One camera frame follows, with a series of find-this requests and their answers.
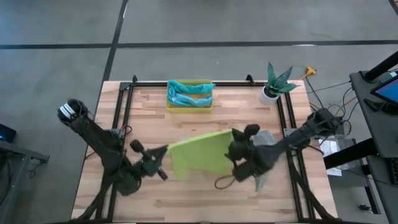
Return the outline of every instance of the white pot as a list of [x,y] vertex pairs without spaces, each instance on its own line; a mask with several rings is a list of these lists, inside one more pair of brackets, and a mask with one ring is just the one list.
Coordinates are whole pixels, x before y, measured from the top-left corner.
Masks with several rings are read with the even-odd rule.
[[271,97],[267,96],[264,93],[265,88],[266,88],[265,86],[262,87],[262,91],[261,91],[261,94],[260,94],[260,97],[259,97],[261,103],[264,103],[265,105],[269,105],[269,104],[275,103],[278,100],[279,96],[277,96],[275,98],[271,98]]

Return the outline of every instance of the green plant leaf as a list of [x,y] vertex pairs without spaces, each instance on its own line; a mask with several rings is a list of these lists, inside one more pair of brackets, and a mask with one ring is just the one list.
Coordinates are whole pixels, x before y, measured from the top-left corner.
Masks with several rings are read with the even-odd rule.
[[270,88],[268,90],[269,90],[269,93],[272,95],[280,96],[280,94],[281,94],[281,92],[279,92],[278,89],[275,89],[275,88]]
[[270,62],[268,62],[268,85],[274,86],[276,82],[276,76],[274,72],[274,67]]
[[282,88],[279,89],[281,93],[287,93],[288,91],[292,91],[294,88],[298,87],[298,85],[294,83],[285,84]]
[[282,88],[284,84],[286,84],[287,80],[290,77],[290,74],[292,73],[293,66],[291,66],[288,70],[286,70],[284,73],[282,73],[275,82],[274,87],[276,88]]

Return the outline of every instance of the black clamp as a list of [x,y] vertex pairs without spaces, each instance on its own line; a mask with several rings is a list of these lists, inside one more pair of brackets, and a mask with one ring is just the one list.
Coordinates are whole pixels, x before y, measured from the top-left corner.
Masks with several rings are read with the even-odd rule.
[[136,75],[133,75],[132,76],[132,86],[136,86],[137,85],[137,81],[138,81],[138,78],[136,77]]
[[247,75],[246,81],[249,81],[251,86],[255,85],[253,77],[251,75]]

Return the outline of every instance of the computer screen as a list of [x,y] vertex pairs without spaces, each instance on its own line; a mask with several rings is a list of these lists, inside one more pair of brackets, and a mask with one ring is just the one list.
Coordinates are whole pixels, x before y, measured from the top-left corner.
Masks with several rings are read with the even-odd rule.
[[398,76],[373,89],[372,92],[383,100],[398,105]]

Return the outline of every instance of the table leg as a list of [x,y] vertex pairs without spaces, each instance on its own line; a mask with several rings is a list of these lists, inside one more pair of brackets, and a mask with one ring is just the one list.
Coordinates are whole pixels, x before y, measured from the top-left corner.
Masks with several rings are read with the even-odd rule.
[[330,169],[336,166],[343,165],[347,162],[363,158],[365,156],[371,156],[376,154],[377,150],[376,146],[374,145],[373,139],[369,138],[351,147],[333,153],[332,155],[326,156],[323,158],[323,161],[325,162],[326,169]]

